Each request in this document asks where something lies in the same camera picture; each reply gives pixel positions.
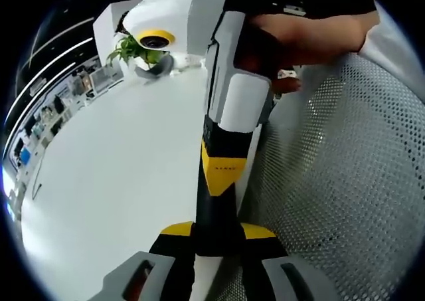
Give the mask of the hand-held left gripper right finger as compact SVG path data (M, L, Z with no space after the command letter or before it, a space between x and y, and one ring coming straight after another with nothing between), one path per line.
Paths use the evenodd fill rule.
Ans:
M290 256L269 229L249 223L222 226L222 242L240 257L248 300L333 300L334 285L306 260Z

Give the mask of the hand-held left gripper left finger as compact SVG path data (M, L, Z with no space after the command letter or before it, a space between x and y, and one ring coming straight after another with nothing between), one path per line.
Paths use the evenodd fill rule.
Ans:
M147 252L137 252L105 275L91 300L189 300L195 281L193 222L163 229Z

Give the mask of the person's right hand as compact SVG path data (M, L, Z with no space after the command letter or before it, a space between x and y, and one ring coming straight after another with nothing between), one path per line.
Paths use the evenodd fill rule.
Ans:
M321 64L339 56L341 53L330 22L330 19L290 15L253 17L250 25L268 39L256 44L254 35L249 35L241 66L250 72L270 75L275 93L295 92L300 89L301 82L295 78L279 79L278 71L291 66Z

